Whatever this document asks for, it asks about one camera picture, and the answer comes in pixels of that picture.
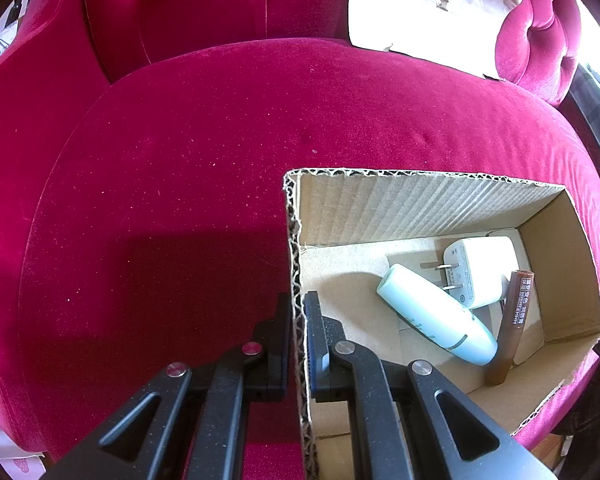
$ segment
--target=power adapter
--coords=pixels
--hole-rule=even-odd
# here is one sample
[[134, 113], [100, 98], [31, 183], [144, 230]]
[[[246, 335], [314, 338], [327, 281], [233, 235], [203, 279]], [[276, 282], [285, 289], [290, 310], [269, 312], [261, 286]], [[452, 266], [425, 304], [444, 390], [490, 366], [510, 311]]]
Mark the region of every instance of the power adapter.
[[509, 237], [463, 238], [445, 249], [446, 283], [443, 289], [467, 308], [502, 300], [518, 259]]

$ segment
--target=open cardboard box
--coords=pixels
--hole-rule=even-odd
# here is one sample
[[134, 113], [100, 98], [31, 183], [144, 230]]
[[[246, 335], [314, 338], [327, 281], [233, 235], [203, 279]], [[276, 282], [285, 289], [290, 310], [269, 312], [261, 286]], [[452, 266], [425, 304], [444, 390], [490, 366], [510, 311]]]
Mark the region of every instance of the open cardboard box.
[[[512, 434], [571, 380], [600, 337], [596, 269], [564, 186], [487, 174], [316, 169], [290, 171], [284, 186], [309, 478], [316, 460], [323, 478], [350, 471], [346, 403], [309, 400], [302, 311], [309, 290], [318, 291], [323, 314], [340, 320], [348, 339], [393, 362], [429, 360]], [[516, 366], [500, 386], [485, 386], [483, 367], [421, 336], [376, 294], [394, 263], [442, 285], [435, 266], [444, 249], [460, 238], [488, 235], [509, 236], [520, 267], [536, 274]], [[473, 312], [497, 335], [497, 304]]]

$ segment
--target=pink velvet chair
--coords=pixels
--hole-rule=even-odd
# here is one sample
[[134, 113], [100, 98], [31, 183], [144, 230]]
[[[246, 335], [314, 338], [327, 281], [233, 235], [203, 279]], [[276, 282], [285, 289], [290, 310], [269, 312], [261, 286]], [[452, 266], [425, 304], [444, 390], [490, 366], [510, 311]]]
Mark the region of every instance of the pink velvet chair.
[[[496, 63], [511, 82], [353, 48], [346, 7], [32, 1], [0, 58], [0, 425], [21, 446], [60, 458], [157, 369], [214, 360], [273, 313], [291, 168], [565, 184], [600, 280], [600, 180], [550, 105], [575, 68], [574, 0], [525, 0], [507, 18]], [[551, 429], [595, 365], [521, 442]], [[293, 391], [256, 406], [245, 478], [301, 478], [300, 446]]]

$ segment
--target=brown tube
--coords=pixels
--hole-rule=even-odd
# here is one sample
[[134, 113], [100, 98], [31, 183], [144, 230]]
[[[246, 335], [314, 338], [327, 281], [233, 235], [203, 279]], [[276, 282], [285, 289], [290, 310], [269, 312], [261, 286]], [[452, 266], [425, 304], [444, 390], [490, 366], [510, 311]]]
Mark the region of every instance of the brown tube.
[[530, 270], [514, 270], [511, 273], [502, 322], [498, 331], [498, 349], [487, 365], [485, 375], [485, 382], [491, 386], [502, 384], [507, 378], [525, 327], [526, 308], [533, 286], [534, 274]]

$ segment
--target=lip balm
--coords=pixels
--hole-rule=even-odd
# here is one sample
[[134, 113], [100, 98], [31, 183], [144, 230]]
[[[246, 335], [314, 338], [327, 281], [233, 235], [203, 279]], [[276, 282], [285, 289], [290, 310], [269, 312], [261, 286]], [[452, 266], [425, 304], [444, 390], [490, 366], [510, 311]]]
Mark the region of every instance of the lip balm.
[[530, 270], [514, 270], [511, 273], [498, 332], [498, 351], [484, 376], [485, 382], [491, 386], [502, 384], [507, 378], [525, 328], [526, 308], [533, 286], [534, 274]]
[[453, 355], [485, 365], [497, 343], [471, 311], [419, 274], [394, 264], [378, 285], [378, 294], [424, 337]]

